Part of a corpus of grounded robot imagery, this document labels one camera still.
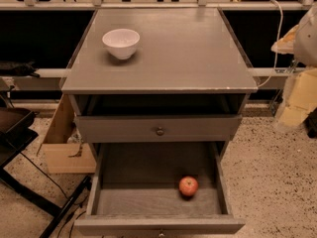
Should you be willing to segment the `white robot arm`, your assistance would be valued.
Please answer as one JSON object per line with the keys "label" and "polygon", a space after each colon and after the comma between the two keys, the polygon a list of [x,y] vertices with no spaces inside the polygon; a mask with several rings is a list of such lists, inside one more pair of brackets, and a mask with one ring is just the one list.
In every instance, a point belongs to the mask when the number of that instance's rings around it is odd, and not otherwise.
{"label": "white robot arm", "polygon": [[317,6],[311,7],[271,50],[294,55],[296,61],[305,65],[303,71],[286,80],[283,101],[275,116],[279,126],[294,128],[317,108]]}

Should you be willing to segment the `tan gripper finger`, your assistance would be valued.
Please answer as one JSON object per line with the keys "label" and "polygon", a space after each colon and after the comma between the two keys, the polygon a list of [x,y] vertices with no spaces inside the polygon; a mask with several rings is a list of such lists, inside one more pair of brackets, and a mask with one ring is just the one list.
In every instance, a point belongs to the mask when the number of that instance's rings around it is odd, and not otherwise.
{"label": "tan gripper finger", "polygon": [[295,128],[317,108],[317,68],[292,74],[285,83],[275,120],[281,127]]}
{"label": "tan gripper finger", "polygon": [[282,38],[276,41],[272,46],[271,50],[277,54],[294,54],[294,40],[295,34],[298,30],[299,25],[292,27]]}

